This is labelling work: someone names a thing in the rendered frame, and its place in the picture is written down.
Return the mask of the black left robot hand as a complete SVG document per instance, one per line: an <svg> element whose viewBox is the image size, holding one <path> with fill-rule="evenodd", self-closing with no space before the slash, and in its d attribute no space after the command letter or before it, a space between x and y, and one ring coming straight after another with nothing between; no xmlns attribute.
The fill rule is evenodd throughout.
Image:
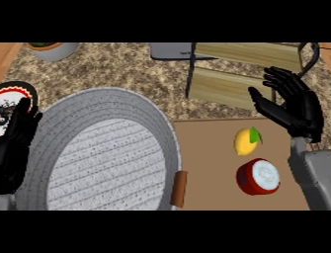
<svg viewBox="0 0 331 253"><path fill-rule="evenodd" d="M0 195L13 195L20 189L27 172L30 146L44 114L32 99L23 98L0 136Z"/></svg>

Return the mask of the black-framed wooden tiered shelf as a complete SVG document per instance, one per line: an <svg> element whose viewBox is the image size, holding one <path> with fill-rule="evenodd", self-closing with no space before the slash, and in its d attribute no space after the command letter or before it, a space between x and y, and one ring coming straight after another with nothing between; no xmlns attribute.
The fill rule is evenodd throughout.
<svg viewBox="0 0 331 253"><path fill-rule="evenodd" d="M307 42L292 45L277 42L194 42L191 44L186 98L200 99L246 110L255 108L249 88L277 100L277 91L264 85L264 78L212 70L196 66L199 56L249 63L261 67L276 66L295 72L299 77L313 68L320 58L320 43L311 43L313 56L302 64L301 52Z"/></svg>

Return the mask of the grey appliance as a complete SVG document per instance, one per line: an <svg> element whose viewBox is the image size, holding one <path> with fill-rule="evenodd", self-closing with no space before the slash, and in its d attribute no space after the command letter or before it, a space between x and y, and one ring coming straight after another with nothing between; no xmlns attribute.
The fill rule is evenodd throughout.
<svg viewBox="0 0 331 253"><path fill-rule="evenodd" d="M155 60L191 59L191 42L152 42L150 50Z"/></svg>

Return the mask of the grey woven basket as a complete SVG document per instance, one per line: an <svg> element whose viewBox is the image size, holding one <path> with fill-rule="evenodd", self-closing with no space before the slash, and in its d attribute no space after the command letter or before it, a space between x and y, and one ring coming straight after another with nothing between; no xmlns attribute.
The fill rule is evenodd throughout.
<svg viewBox="0 0 331 253"><path fill-rule="evenodd" d="M45 110L17 192L21 211L172 211L175 130L137 92L84 90Z"/></svg>

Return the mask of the yellow lemon with green leaf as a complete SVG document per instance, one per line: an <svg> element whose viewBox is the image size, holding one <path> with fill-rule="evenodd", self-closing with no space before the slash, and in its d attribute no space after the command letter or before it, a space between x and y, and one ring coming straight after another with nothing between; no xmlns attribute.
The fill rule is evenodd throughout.
<svg viewBox="0 0 331 253"><path fill-rule="evenodd" d="M243 128L234 139L234 148L240 156L251 155L264 141L262 134L255 127Z"/></svg>

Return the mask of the brown tray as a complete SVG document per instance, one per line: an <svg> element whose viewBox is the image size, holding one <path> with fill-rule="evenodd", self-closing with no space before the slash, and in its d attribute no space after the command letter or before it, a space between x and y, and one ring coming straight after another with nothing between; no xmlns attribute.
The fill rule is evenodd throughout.
<svg viewBox="0 0 331 253"><path fill-rule="evenodd" d="M308 209L307 199L288 165L291 136L286 129L264 118L178 121L174 123L187 172L186 211ZM255 127L264 140L255 152L240 156L234 149L237 132ZM279 170L280 186L270 195L251 196L239 187L237 171L257 158L271 161Z"/></svg>

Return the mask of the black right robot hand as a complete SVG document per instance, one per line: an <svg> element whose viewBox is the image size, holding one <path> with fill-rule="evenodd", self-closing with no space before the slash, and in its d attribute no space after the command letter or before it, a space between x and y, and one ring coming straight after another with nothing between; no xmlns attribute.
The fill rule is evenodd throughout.
<svg viewBox="0 0 331 253"><path fill-rule="evenodd" d="M268 100L261 91L251 87L249 93L258 112L288 129L292 137L304 137L311 143L319 143L325 130L325 116L316 92L296 73L274 66L265 68L264 85L279 92L285 105L280 106Z"/></svg>

